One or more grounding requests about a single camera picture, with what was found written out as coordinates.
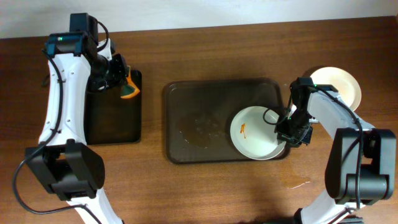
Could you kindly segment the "orange green sponge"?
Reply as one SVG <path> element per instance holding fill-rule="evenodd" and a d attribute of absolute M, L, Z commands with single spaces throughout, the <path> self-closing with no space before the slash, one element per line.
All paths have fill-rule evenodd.
<path fill-rule="evenodd" d="M 127 68 L 129 75 L 126 77 L 126 83 L 122 85 L 120 91 L 120 98 L 124 100 L 134 98 L 141 92 L 139 87 L 133 81 L 131 67 L 128 65 Z"/>

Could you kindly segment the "white plate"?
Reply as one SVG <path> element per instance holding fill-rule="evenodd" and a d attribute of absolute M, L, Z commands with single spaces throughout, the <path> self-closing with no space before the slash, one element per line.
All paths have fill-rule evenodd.
<path fill-rule="evenodd" d="M 273 125 L 279 115 L 263 106 L 250 106 L 238 112 L 230 125 L 229 135 L 234 147 L 254 160 L 273 159 L 285 149 Z"/>
<path fill-rule="evenodd" d="M 323 67 L 315 70 L 310 78 L 314 84 L 333 85 L 344 103 L 355 111 L 361 102 L 361 88 L 357 80 L 347 71 L 337 67 Z"/>

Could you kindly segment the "white plate back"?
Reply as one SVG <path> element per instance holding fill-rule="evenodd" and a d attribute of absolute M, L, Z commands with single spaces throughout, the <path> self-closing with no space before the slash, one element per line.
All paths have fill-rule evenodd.
<path fill-rule="evenodd" d="M 337 67 L 323 67 L 315 70 L 310 78 L 314 84 L 333 85 L 344 103 L 355 111 L 361 102 L 361 88 L 357 80 L 347 71 Z"/>

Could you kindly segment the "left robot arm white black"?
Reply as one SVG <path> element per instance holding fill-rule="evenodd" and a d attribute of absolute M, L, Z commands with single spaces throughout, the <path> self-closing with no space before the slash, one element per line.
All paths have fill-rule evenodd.
<path fill-rule="evenodd" d="M 88 31 L 52 34 L 43 53 L 50 78 L 47 114 L 39 145 L 26 149 L 24 163 L 85 223 L 122 223 L 104 190 L 103 159 L 87 146 L 84 116 L 89 91 L 121 86 L 134 96 L 129 67 L 110 38 L 99 41 Z"/>

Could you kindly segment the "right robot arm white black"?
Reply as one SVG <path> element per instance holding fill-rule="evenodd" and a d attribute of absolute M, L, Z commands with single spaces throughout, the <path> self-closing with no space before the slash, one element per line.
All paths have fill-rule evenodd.
<path fill-rule="evenodd" d="M 277 138 L 289 146 L 309 144 L 310 120 L 316 119 L 333 140 L 325 170 L 325 189 L 309 206 L 298 209 L 294 223 L 362 223 L 353 212 L 394 192 L 396 135 L 377 129 L 347 106 L 333 85 L 311 78 L 290 84 L 289 105 L 275 125 Z"/>

